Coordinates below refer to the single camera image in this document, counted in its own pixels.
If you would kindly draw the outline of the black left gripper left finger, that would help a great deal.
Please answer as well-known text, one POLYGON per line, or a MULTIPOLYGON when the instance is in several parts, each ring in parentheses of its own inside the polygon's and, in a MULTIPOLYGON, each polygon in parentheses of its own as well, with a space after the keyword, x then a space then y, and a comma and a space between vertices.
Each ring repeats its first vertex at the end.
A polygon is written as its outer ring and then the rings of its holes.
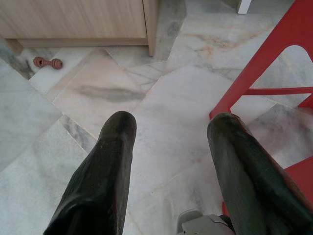
POLYGON ((114 113, 72 175, 44 234, 121 235, 129 195, 136 120, 114 113))

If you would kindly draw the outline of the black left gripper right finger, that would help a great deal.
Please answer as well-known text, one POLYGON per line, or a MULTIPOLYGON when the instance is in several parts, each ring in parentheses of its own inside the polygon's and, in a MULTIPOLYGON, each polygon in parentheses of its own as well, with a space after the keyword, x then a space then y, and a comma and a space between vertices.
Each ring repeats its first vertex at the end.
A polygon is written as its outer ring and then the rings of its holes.
POLYGON ((236 234, 312 234, 312 203, 238 116, 215 116, 207 138, 236 234))

